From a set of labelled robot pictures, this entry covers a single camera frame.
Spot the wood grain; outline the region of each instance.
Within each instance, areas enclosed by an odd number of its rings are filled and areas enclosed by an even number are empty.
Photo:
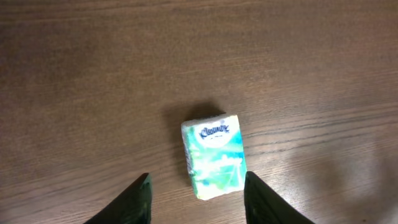
[[[238,114],[249,170],[315,223],[398,223],[393,0],[0,0],[0,223],[82,223],[150,172],[153,223],[245,223],[180,123]]]

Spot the brown wooden surface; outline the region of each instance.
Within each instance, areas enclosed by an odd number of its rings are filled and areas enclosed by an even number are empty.
[[[82,223],[143,172],[194,198],[180,123],[238,114],[249,170],[315,223],[398,223],[395,0],[1,0],[0,223]]]

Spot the tabletop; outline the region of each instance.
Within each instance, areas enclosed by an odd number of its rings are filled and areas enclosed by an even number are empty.
[[[237,114],[248,170],[315,223],[398,223],[394,0],[0,0],[0,223],[83,223],[142,173],[195,198],[180,125]]]

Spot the white and green packet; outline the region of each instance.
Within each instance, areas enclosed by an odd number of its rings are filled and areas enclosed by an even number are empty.
[[[243,190],[246,175],[238,116],[223,114],[181,125],[188,173],[197,198]]]

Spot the wooden table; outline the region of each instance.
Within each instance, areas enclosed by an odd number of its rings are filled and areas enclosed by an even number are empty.
[[[182,121],[238,114],[253,170],[315,223],[398,223],[394,0],[2,0],[0,223],[82,223],[143,172],[152,223],[195,199]]]

